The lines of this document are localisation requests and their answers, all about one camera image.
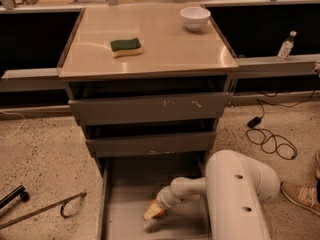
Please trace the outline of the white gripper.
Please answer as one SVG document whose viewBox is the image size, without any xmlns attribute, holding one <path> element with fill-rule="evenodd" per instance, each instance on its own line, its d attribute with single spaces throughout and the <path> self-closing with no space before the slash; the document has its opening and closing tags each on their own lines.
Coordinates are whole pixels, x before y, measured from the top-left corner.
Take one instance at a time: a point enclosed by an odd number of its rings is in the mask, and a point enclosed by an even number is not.
<svg viewBox="0 0 320 240">
<path fill-rule="evenodd" d="M 157 202 L 151 203 L 143 214 L 144 220 L 160 216 L 162 214 L 162 208 L 170 209 L 181 203 L 181 199 L 173 194 L 169 186 L 166 186 L 159 191 L 156 200 Z"/>
</svg>

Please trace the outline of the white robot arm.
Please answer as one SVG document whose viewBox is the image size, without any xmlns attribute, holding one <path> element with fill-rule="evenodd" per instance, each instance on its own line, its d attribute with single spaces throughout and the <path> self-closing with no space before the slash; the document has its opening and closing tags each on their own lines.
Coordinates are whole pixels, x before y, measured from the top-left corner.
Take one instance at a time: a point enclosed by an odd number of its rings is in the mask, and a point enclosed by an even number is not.
<svg viewBox="0 0 320 240">
<path fill-rule="evenodd" d="M 213 240 L 271 240 L 260 203 L 274 201 L 279 191 L 279 177 L 270 166 L 222 150 L 210 156 L 204 177 L 178 177 L 162 188 L 143 218 L 204 196 Z"/>
</svg>

